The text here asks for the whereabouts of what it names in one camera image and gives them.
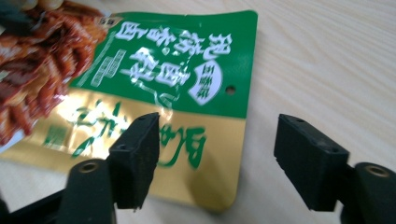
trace wood grain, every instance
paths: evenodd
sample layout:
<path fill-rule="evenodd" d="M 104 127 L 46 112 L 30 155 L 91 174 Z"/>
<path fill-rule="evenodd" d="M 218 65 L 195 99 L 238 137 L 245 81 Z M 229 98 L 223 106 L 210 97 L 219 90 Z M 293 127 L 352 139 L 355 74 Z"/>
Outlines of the wood grain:
<path fill-rule="evenodd" d="M 392 0 L 102 0 L 110 11 L 259 14 L 238 196 L 223 214 L 149 197 L 119 223 L 339 223 L 306 209 L 273 156 L 277 116 L 305 119 L 351 152 L 396 171 L 396 2 Z M 65 176 L 0 161 L 11 210 L 60 189 Z"/>

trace screw hole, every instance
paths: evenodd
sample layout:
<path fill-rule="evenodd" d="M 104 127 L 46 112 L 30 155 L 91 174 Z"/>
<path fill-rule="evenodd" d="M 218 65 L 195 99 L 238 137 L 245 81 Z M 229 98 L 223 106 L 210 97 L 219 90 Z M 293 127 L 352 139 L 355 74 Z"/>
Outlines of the screw hole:
<path fill-rule="evenodd" d="M 389 176 L 389 173 L 386 170 L 384 170 L 378 166 L 369 165 L 369 166 L 366 166 L 366 170 L 372 175 L 377 175 L 380 177 L 388 177 Z"/>
<path fill-rule="evenodd" d="M 96 162 L 89 162 L 79 167 L 79 171 L 86 174 L 96 170 L 98 167 L 99 165 Z"/>

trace red spicy snack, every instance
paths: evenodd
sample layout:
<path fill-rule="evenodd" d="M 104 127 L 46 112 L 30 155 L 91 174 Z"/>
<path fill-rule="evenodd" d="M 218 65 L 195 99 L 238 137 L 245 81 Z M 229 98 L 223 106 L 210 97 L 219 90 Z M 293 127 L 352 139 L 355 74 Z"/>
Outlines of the red spicy snack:
<path fill-rule="evenodd" d="M 77 3 L 26 14 L 35 23 L 31 36 L 0 35 L 0 146 L 17 130 L 29 135 L 34 122 L 49 115 L 66 95 L 68 80 L 91 66 L 107 35 L 98 25 L 104 15 Z"/>

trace light wood surface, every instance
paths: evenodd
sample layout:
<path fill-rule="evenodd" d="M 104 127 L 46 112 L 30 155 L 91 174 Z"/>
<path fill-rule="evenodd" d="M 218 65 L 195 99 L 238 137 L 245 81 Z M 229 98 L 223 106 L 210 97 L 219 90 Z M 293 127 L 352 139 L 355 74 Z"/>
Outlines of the light wood surface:
<path fill-rule="evenodd" d="M 277 117 L 313 124 L 350 151 L 349 164 L 396 171 L 396 2 L 393 0 L 102 0 L 113 12 L 217 14 L 254 9 L 259 24 L 239 190 L 213 214 L 148 197 L 123 223 L 339 223 L 310 212 L 273 156 Z M 66 176 L 0 161 L 0 189 L 11 210 L 64 187 Z"/>

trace black clamp jaw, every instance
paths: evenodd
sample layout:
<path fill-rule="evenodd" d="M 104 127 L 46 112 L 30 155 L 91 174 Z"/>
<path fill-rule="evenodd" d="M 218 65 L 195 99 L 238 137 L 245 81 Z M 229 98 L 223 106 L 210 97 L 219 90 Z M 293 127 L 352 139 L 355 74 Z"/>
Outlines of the black clamp jaw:
<path fill-rule="evenodd" d="M 113 144 L 106 160 L 74 166 L 65 189 L 13 213 L 0 200 L 0 223 L 117 223 L 114 203 L 121 209 L 141 208 L 159 153 L 158 113 L 139 117 Z"/>
<path fill-rule="evenodd" d="M 279 116 L 274 154 L 309 209 L 333 211 L 340 201 L 341 223 L 396 223 L 396 174 L 369 162 L 350 167 L 349 152 L 304 120 Z"/>

